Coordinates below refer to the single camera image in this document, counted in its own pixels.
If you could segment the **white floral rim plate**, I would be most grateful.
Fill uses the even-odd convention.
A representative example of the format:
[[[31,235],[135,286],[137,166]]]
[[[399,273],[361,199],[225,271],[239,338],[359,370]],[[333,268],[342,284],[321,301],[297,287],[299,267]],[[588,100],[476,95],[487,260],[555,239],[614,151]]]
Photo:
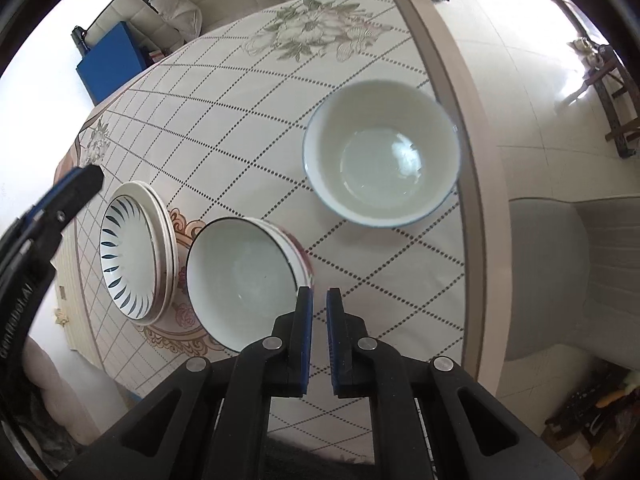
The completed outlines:
[[[149,215],[152,232],[155,236],[155,257],[157,271],[160,274],[160,287],[156,295],[155,308],[145,321],[136,322],[128,318],[131,322],[141,326],[152,325],[160,319],[174,299],[179,270],[176,234],[166,206],[157,192],[151,188],[151,185],[141,181],[126,182],[116,188],[111,200],[119,194],[130,195],[138,201]]]

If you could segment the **blue leaf pattern plate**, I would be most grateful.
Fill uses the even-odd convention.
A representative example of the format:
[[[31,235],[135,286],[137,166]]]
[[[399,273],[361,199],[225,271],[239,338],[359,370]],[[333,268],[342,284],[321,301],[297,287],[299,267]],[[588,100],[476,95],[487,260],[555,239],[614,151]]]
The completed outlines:
[[[155,308],[160,274],[149,215],[130,195],[115,196],[106,208],[100,263],[115,307],[130,320],[145,321]]]

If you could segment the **plain white bowl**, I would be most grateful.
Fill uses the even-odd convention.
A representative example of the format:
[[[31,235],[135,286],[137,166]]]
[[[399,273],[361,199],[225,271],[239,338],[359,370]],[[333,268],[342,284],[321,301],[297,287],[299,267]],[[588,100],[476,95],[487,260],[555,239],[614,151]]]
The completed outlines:
[[[446,110],[388,79],[354,82],[312,113],[302,147],[306,177],[343,219],[368,228],[416,223],[457,184],[461,146]]]

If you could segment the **checked floral tablecloth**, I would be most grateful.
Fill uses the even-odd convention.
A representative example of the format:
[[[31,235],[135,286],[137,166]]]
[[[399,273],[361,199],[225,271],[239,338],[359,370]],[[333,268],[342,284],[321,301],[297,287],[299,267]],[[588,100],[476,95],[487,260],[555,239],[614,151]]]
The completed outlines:
[[[476,196],[453,192],[413,226],[376,230],[329,211],[303,170],[303,130],[321,101],[353,82],[390,79],[431,92],[434,67],[395,0],[329,0],[348,6],[344,32],[320,53],[303,39],[272,39],[268,27],[299,32],[299,3],[258,12],[190,42],[137,76],[96,110],[60,162],[99,162],[101,194],[81,211],[54,263],[61,327],[74,362],[68,378],[96,368],[144,396],[186,359],[221,360],[230,350],[198,324],[183,290],[148,327],[128,321],[101,275],[100,224],[116,188],[140,180],[166,205],[186,250],[206,222],[256,217],[293,235],[314,271],[310,386],[271,404],[273,439],[334,460],[368,462],[366,401],[332,396],[323,296],[341,289],[346,309],[403,354],[446,354],[496,391],[506,352],[502,309],[474,311],[467,278]]]

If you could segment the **dark wooden chair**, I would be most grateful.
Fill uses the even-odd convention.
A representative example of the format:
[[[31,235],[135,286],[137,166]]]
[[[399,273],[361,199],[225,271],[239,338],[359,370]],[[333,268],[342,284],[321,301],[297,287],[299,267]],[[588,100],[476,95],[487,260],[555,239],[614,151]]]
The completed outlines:
[[[621,159],[631,158],[639,149],[639,85],[608,44],[597,46],[586,61],[586,86],[596,92],[610,129],[605,141]]]

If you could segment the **blue folded mat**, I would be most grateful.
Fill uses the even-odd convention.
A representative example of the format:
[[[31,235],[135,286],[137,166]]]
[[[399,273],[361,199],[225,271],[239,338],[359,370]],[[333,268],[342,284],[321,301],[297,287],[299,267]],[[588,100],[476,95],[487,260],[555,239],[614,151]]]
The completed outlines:
[[[146,68],[125,22],[115,25],[76,66],[93,104],[99,104]]]

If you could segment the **white bowl dark rim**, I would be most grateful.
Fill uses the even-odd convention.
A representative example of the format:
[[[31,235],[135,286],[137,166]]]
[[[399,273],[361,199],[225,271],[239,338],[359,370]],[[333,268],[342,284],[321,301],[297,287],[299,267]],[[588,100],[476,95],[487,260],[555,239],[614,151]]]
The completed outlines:
[[[282,249],[256,219],[222,217],[194,238],[186,290],[206,332],[239,352],[294,310],[298,288]]]

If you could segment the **grey upholstered chair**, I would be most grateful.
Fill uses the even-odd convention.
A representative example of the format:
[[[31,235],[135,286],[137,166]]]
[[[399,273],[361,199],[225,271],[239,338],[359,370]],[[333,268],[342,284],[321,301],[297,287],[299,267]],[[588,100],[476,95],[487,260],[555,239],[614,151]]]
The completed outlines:
[[[639,200],[511,200],[506,359],[555,344],[639,367]]]

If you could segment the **folded cream padded chair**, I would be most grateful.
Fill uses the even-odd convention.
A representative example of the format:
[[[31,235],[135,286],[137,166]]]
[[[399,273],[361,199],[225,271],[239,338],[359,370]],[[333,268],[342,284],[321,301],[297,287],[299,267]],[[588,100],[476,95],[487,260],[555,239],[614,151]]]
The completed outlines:
[[[76,26],[72,30],[80,55],[85,56],[118,24],[127,26],[134,44],[143,53],[169,54],[184,45],[178,30],[163,20],[150,0],[112,0],[87,29]]]

